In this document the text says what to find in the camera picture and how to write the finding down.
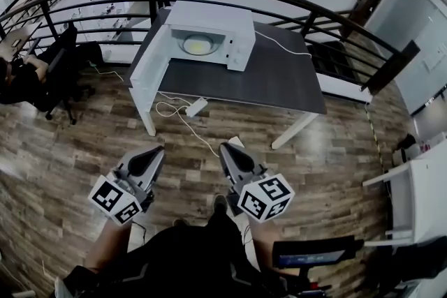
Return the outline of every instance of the table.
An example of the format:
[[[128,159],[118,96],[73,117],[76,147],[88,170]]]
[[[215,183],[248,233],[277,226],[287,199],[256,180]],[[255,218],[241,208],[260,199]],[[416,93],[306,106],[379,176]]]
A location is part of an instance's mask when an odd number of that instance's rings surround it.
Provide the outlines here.
[[[128,72],[125,83],[131,89],[134,100],[131,75],[168,14],[169,10],[166,9],[159,12]],[[307,52],[304,39],[299,33],[257,22],[254,27],[256,31],[274,38],[290,51]],[[318,114],[326,113],[323,94],[310,56],[286,52],[275,42],[258,34],[245,71],[231,71],[225,66],[208,62],[171,59],[159,91],[304,112],[305,115],[272,143],[273,149],[280,148]],[[135,100],[148,133],[155,135],[156,129],[149,110],[141,110],[138,102],[140,101]]]
[[[447,141],[387,174],[363,182],[390,181],[393,239],[366,246],[407,245],[447,235]]]
[[[3,57],[7,62],[11,62],[22,51],[40,25],[41,23],[26,25],[18,30],[9,32],[0,42],[0,57]],[[20,42],[16,47],[13,47],[13,43],[16,40],[20,40]]]

